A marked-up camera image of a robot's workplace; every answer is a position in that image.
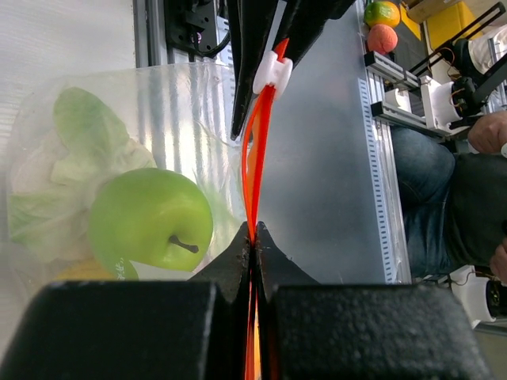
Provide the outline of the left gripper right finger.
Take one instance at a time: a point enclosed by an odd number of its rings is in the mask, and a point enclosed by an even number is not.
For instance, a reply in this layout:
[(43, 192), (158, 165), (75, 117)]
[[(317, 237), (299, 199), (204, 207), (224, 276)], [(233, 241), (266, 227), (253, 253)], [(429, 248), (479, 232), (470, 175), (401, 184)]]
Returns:
[(451, 291), (418, 285), (320, 284), (275, 244), (255, 243), (264, 379), (488, 379)]

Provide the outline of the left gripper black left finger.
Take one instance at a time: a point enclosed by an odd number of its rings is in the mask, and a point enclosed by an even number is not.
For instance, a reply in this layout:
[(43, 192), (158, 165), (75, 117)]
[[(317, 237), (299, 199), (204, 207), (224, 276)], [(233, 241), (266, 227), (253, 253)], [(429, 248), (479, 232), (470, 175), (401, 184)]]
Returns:
[(186, 281), (64, 281), (29, 303), (4, 379), (242, 379), (248, 229)]

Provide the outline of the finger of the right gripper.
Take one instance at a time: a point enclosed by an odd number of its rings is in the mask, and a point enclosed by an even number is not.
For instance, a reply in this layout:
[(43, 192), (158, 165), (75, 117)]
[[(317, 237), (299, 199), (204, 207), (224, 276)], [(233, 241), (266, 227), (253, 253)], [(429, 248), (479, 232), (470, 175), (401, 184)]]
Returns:
[(265, 52), (277, 4), (272, 0), (226, 2), (235, 77), (232, 139), (240, 136), (248, 116), (254, 77)]
[(321, 36), (326, 22), (340, 19), (354, 3), (354, 0), (287, 1), (273, 46), (288, 39), (284, 57), (296, 67)]

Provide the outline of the green apple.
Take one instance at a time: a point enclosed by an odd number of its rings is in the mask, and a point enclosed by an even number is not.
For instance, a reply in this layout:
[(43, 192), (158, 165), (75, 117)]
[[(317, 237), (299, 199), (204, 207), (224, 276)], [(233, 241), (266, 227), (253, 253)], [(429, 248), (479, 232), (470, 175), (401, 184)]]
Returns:
[(138, 267), (192, 272), (208, 251), (212, 209), (189, 178), (135, 169), (108, 182), (90, 207), (87, 237), (101, 266), (118, 280), (142, 279)]

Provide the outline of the yellow pear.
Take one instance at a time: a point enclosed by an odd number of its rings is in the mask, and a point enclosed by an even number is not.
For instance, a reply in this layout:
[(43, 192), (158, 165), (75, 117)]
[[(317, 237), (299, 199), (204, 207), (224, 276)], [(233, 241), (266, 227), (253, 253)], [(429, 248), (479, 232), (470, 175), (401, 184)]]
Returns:
[(95, 260), (79, 261), (60, 272), (54, 280), (115, 280), (116, 277), (108, 273)]

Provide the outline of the clear zip top bag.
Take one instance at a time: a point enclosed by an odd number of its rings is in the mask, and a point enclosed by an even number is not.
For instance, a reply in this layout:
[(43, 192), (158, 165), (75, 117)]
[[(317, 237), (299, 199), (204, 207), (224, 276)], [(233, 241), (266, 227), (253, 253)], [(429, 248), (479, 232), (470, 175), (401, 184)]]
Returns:
[(241, 146), (231, 71), (178, 63), (67, 78), (20, 111), (1, 268), (26, 309), (4, 379), (259, 379), (250, 260), (289, 39), (254, 71)]

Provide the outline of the white cauliflower with leaves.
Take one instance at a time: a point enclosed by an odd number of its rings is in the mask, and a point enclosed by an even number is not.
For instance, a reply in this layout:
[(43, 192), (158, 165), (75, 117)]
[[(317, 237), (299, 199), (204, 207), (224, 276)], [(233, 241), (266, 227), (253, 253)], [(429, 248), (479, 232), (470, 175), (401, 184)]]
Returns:
[(53, 129), (16, 164), (7, 197), (10, 239), (42, 263), (90, 257), (88, 216), (101, 188), (120, 174), (156, 166), (89, 91), (65, 89), (52, 116)]

